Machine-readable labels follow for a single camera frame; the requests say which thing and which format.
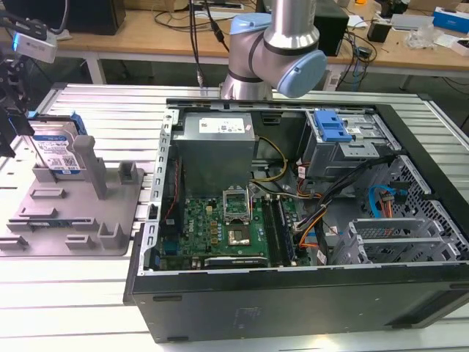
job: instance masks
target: white label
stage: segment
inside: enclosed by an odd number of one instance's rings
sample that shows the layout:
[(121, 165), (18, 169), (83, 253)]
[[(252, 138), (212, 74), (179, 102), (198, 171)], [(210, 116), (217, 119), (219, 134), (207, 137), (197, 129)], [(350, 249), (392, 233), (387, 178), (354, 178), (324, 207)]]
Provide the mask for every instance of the white label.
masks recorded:
[(304, 166), (298, 167), (298, 177), (299, 178), (306, 178), (306, 168)]
[(31, 226), (50, 226), (48, 222), (30, 222)]
[(320, 250), (317, 250), (317, 259), (325, 265), (327, 262), (327, 258), (325, 257), (324, 253), (322, 253)]
[(338, 234), (337, 226), (331, 226), (330, 231), (325, 233), (326, 236), (337, 236)]
[(347, 132), (350, 133), (350, 134), (353, 134), (353, 133), (361, 133), (360, 128), (354, 128), (354, 127), (348, 128), (348, 129), (347, 129)]
[(244, 121), (240, 118), (224, 119), (206, 117), (199, 121), (200, 133), (244, 133)]
[(70, 152), (65, 136), (33, 136), (33, 142), (51, 170), (79, 170), (75, 155)]

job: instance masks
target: blue box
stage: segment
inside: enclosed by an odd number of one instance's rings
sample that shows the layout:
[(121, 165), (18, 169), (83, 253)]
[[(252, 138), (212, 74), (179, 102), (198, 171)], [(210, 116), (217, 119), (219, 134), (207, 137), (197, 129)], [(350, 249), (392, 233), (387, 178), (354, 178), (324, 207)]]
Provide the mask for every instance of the blue box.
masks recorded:
[(436, 27), (450, 29), (452, 31), (467, 34), (469, 32), (469, 14), (463, 12), (446, 12), (437, 7), (433, 12), (435, 19), (433, 25)]

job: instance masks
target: workbench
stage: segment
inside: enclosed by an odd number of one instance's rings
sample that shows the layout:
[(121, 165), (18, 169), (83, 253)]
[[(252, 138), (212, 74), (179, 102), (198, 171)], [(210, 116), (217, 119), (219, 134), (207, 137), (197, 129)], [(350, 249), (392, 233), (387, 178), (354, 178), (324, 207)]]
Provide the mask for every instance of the workbench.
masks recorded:
[[(365, 6), (350, 2), (348, 10), (371, 20), (374, 13), (373, 1)], [(421, 12), (409, 11), (414, 15)], [(194, 62), (189, 33), (157, 25), (154, 13), (143, 10), (128, 10), (122, 27), (114, 36), (100, 36), (93, 34), (72, 33), (73, 39), (59, 43), (57, 55), (60, 57), (82, 58), (91, 74), (93, 84), (105, 84), (102, 59), (136, 60), (147, 62)], [(177, 13), (174, 17), (185, 17), (185, 13)], [(162, 21), (169, 20), (167, 15), (161, 16)], [(207, 22), (198, 18), (198, 23)], [(188, 19), (172, 20), (174, 26), (188, 25)], [(221, 21), (221, 30), (228, 33), (231, 21)], [(358, 35), (365, 37), (366, 29), (355, 29)], [(451, 31), (445, 32), (462, 36)], [(368, 72), (392, 73), (412, 76), (442, 76), (469, 78), (469, 59), (460, 56), (451, 49), (437, 47), (435, 50), (412, 50), (405, 46), (406, 32), (390, 30), (385, 43), (373, 43), (378, 50), (376, 60), (369, 66)], [(225, 36), (229, 45), (229, 35)], [(200, 62), (206, 64), (228, 64), (228, 53), (217, 42), (212, 32), (198, 33)], [(11, 43), (11, 39), (4, 33), (0, 42)], [(360, 45), (369, 46), (359, 40)], [(339, 55), (328, 58), (328, 77), (324, 90), (336, 90), (340, 75), (347, 69), (352, 59), (352, 49), (349, 43), (343, 42)]]
[[(216, 88), (68, 85), (52, 89), (40, 113), (76, 111), (106, 166), (132, 160), (145, 170), (133, 233), (147, 214), (167, 98), (216, 98)], [(274, 94), (275, 98), (284, 98)], [(312, 92), (311, 102), (391, 104), (469, 201), (469, 140), (432, 101), (417, 95)], [(34, 154), (17, 139), (0, 158), (0, 231), (33, 180)], [(469, 306), (422, 330), (155, 345), (137, 307), (122, 304), (129, 255), (0, 260), (2, 351), (467, 351)]]

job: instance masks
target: aluminum extrusion table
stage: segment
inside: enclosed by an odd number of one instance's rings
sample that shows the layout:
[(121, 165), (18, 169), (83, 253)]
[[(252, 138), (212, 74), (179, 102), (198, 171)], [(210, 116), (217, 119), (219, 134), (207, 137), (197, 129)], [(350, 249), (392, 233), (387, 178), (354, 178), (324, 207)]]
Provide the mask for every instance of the aluminum extrusion table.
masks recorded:
[[(69, 85), (39, 112), (76, 111), (107, 166), (135, 160), (146, 176), (134, 231), (147, 213), (156, 145), (167, 98), (216, 98), (217, 89)], [(417, 95), (313, 92), (310, 101), (389, 103), (469, 200), (469, 140), (432, 101)], [(0, 158), (0, 227), (32, 182), (34, 158), (15, 143)], [(137, 307), (122, 304), (129, 254), (118, 258), (0, 260), (2, 351), (469, 351), (469, 306), (422, 330), (156, 345)]]

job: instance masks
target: yellow wire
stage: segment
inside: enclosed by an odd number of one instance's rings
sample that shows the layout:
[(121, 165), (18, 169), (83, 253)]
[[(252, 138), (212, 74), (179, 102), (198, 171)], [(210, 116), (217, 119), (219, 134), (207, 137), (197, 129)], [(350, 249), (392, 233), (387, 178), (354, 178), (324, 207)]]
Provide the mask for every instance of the yellow wire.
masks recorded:
[(287, 164), (288, 160), (285, 158), (285, 155), (281, 152), (280, 148), (276, 146), (274, 142), (272, 142), (270, 139), (265, 138), (265, 137), (259, 137), (259, 139), (265, 140), (268, 144), (270, 144), (275, 150), (278, 151), (278, 153), (281, 155), (282, 160), (284, 161), (284, 167), (282, 167), (280, 174), (272, 177), (266, 177), (266, 178), (253, 178), (251, 181), (255, 182), (270, 182), (270, 181), (277, 181), (278, 179), (282, 178), (285, 175), (285, 172), (287, 172)]

